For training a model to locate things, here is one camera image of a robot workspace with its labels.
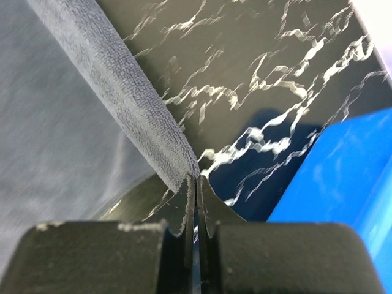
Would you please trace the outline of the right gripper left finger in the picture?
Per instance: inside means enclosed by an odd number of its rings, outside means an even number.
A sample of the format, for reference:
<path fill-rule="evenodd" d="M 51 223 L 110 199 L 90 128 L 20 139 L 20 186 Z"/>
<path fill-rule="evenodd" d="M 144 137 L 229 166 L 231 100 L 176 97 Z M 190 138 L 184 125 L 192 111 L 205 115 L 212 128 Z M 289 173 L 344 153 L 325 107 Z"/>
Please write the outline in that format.
<path fill-rule="evenodd" d="M 157 293 L 192 291 L 194 213 L 195 180 L 192 176 L 186 176 L 177 193 L 146 220 L 165 225 L 159 243 Z"/>

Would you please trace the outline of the dark grey-blue towel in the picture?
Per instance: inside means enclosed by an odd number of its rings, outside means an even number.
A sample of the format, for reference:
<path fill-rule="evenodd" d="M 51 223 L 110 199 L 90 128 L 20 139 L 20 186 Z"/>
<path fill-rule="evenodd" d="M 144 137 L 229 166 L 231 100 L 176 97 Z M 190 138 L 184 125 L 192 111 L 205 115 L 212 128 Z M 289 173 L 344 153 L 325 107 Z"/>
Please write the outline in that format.
<path fill-rule="evenodd" d="M 26 1 L 1 2 L 1 266 L 38 222 L 84 220 L 153 175 Z"/>

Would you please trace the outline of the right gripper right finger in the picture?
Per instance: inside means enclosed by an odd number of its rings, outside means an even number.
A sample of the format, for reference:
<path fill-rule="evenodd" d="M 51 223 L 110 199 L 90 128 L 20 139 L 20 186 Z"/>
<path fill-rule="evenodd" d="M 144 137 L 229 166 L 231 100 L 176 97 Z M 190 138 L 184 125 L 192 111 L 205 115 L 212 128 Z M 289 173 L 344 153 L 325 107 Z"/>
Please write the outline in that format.
<path fill-rule="evenodd" d="M 198 238 L 202 293 L 221 293 L 220 225 L 245 224 L 246 221 L 227 206 L 214 192 L 205 176 L 196 183 Z"/>

